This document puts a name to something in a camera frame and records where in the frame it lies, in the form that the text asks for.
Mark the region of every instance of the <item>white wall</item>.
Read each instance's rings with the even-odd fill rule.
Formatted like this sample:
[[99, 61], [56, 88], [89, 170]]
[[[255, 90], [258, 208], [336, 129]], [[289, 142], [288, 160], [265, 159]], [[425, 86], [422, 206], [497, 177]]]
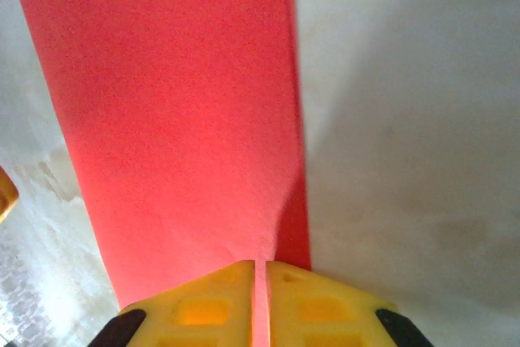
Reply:
[[317, 271], [520, 345], [520, 0], [297, 0]]

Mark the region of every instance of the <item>red strip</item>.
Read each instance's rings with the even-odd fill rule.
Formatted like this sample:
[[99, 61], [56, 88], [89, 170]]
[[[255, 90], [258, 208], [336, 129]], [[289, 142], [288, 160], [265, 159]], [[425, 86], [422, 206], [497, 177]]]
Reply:
[[21, 0], [122, 306], [308, 267], [292, 0]]

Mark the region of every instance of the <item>black corner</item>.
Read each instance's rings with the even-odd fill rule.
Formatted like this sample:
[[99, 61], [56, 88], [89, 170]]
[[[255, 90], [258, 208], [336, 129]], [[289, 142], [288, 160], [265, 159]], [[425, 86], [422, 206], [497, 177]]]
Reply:
[[134, 309], [114, 317], [97, 334], [88, 347], [126, 347], [145, 321], [146, 312]]
[[397, 347], [433, 347], [407, 317], [387, 309], [378, 309], [375, 314]]

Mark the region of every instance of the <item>yellow plastic part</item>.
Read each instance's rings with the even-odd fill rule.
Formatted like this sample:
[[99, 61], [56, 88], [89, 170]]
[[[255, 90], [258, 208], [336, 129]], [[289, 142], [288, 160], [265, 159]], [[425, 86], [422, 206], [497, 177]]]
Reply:
[[245, 260], [139, 301], [146, 318], [128, 347], [250, 347], [254, 262]]
[[18, 190], [0, 167], [0, 223], [7, 217], [16, 201], [18, 201]]
[[283, 262], [267, 279], [271, 347], [396, 347], [375, 315], [393, 304]]

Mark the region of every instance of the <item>white floor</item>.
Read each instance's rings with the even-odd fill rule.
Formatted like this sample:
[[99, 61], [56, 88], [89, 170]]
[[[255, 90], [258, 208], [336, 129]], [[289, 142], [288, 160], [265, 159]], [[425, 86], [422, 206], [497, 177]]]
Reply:
[[[518, 347], [520, 0], [297, 9], [316, 270], [392, 299], [434, 345]], [[18, 0], [0, 10], [0, 164], [21, 193], [0, 335], [85, 345], [115, 299]]]

